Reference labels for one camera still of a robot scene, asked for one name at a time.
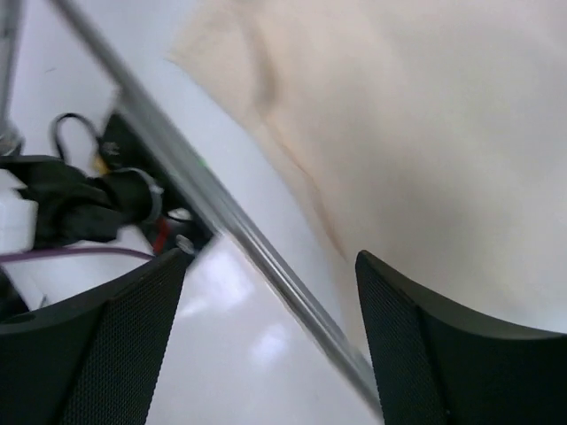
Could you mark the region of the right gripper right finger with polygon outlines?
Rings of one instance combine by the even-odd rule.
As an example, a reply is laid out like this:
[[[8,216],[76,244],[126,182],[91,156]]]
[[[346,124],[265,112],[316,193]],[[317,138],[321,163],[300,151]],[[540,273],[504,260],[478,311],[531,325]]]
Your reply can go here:
[[[564,334],[472,310],[368,251],[355,273],[386,423],[565,423]]]

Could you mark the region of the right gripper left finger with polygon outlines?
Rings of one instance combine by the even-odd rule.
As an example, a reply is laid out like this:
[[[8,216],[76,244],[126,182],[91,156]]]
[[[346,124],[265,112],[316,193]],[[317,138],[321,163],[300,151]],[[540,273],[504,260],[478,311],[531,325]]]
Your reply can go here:
[[[179,249],[1,324],[3,424],[143,424],[190,257]]]

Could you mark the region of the beige trousers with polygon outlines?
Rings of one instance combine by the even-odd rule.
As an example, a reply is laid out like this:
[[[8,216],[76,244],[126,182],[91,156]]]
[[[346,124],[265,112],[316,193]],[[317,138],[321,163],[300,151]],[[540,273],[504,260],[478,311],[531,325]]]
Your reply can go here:
[[[359,349],[364,250],[566,330],[565,2],[195,1],[169,54],[289,188]]]

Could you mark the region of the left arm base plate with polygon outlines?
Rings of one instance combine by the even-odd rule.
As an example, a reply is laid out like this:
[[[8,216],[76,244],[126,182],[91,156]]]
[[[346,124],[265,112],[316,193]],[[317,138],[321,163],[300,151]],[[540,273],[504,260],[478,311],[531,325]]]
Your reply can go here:
[[[159,255],[178,247],[196,258],[213,231],[185,200],[141,137],[118,112],[112,112],[98,139],[94,167],[121,209]]]

